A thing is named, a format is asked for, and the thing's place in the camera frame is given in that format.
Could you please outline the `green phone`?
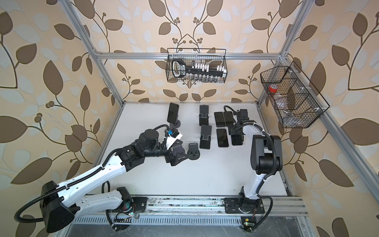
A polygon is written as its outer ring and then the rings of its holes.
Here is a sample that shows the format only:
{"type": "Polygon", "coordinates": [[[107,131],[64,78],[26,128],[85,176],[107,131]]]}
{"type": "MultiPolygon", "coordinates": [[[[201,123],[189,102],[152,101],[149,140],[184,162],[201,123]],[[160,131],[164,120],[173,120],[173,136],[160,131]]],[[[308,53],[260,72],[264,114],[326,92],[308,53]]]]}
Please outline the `green phone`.
{"type": "Polygon", "coordinates": [[[231,111],[224,111],[224,120],[227,127],[232,126],[235,123],[234,114],[231,111]]]}

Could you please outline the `black phone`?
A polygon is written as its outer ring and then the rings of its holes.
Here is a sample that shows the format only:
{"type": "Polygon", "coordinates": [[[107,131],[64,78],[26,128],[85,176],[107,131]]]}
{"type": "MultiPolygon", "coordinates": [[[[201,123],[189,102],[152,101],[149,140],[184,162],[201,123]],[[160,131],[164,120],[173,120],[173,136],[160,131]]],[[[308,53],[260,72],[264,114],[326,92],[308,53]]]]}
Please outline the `black phone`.
{"type": "Polygon", "coordinates": [[[215,118],[216,127],[226,127],[226,122],[225,122],[223,112],[215,112],[214,118],[215,118]]]}

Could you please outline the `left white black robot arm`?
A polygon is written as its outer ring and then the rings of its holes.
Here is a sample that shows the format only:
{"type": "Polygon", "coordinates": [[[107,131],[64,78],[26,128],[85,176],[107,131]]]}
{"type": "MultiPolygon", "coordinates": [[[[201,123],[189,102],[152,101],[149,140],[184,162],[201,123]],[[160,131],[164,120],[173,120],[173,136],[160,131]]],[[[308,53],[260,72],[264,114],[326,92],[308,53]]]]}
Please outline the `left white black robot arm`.
{"type": "Polygon", "coordinates": [[[146,157],[164,157],[171,166],[186,159],[198,159],[198,143],[182,147],[182,134],[164,124],[163,142],[159,142],[158,128],[147,129],[130,145],[112,150],[98,166],[68,181],[46,183],[41,196],[28,202],[14,215],[19,223],[43,222],[47,233],[54,233],[75,219],[102,210],[119,209],[129,212],[133,200],[125,187],[98,195],[89,192],[144,163],[146,157]]]}

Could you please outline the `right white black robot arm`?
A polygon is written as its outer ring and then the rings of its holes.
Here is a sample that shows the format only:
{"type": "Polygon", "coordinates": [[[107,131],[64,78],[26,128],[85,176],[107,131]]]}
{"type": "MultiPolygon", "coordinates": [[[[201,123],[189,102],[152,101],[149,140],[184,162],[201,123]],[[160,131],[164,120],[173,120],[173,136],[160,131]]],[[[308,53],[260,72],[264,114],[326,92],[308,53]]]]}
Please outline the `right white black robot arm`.
{"type": "Polygon", "coordinates": [[[252,140],[250,165],[253,170],[251,177],[238,195],[238,208],[248,213],[260,205],[266,196],[260,191],[269,178],[282,170],[283,160],[279,137],[270,135],[256,121],[248,117],[246,109],[234,110],[224,106],[225,121],[233,140],[243,142],[245,136],[252,140]]]}

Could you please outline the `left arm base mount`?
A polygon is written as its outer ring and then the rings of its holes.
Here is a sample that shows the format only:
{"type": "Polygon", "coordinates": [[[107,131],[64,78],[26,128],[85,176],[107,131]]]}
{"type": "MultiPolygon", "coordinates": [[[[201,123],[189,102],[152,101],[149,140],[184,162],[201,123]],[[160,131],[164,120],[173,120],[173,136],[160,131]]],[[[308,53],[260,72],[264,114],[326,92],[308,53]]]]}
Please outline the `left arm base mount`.
{"type": "Polygon", "coordinates": [[[112,213],[120,212],[144,212],[147,207],[147,197],[132,197],[132,199],[126,203],[122,203],[118,208],[113,209],[112,213]]]}

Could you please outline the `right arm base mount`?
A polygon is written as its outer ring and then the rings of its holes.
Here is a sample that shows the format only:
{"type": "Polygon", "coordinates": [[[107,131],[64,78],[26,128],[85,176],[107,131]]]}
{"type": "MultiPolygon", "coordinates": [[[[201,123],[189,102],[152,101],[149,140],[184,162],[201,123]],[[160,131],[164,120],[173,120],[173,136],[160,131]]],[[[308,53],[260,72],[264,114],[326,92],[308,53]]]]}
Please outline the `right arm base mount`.
{"type": "Polygon", "coordinates": [[[226,214],[265,214],[261,199],[224,198],[223,205],[226,214]]]}

